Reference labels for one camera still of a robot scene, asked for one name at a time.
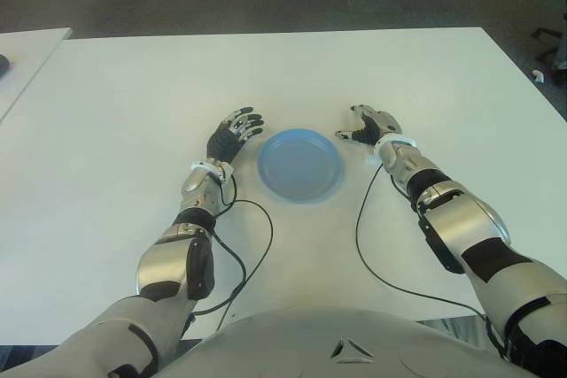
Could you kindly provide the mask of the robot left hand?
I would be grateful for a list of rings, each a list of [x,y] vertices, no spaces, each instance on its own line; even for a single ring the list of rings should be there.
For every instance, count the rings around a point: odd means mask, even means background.
[[[209,137],[206,157],[232,163],[238,152],[252,137],[263,131],[264,121],[252,107],[244,107],[230,113],[221,121]]]

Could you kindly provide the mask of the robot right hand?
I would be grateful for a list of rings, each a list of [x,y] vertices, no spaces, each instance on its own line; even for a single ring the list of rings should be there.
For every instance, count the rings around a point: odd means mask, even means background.
[[[337,131],[335,136],[340,140],[374,146],[385,135],[402,134],[400,124],[388,112],[377,111],[365,104],[353,105],[350,111],[362,121],[363,126],[356,130]]]

